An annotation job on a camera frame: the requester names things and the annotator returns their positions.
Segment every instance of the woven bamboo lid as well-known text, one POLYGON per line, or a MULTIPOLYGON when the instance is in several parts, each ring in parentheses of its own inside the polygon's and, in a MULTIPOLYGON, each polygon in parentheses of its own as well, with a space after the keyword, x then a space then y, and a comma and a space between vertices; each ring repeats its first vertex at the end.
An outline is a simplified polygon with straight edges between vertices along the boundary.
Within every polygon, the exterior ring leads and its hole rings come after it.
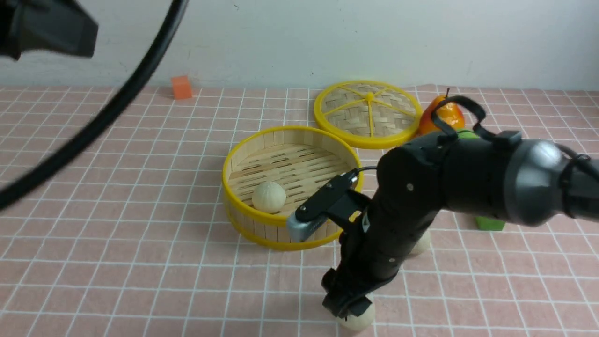
POLYGON ((387 149, 418 131, 422 107, 406 91, 374 81, 351 81, 325 89, 314 117, 325 131, 356 148, 387 149))

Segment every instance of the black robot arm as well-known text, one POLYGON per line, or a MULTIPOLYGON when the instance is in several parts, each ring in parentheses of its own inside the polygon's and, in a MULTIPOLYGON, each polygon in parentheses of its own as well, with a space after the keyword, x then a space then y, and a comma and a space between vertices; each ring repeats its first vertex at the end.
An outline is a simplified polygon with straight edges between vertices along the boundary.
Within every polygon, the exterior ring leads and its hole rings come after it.
POLYGON ((493 134, 485 111, 455 96, 478 119, 478 139, 460 139, 432 114, 441 132, 391 149, 376 166, 372 199, 350 186, 357 170, 321 188, 289 218, 294 240, 306 240, 326 218, 342 229, 341 261, 322 279, 324 307, 345 318, 370 305, 365 295, 391 282, 438 212, 447 209, 536 227, 556 214, 599 221, 599 161, 517 131, 493 134), (350 220, 356 211, 360 216, 350 220))

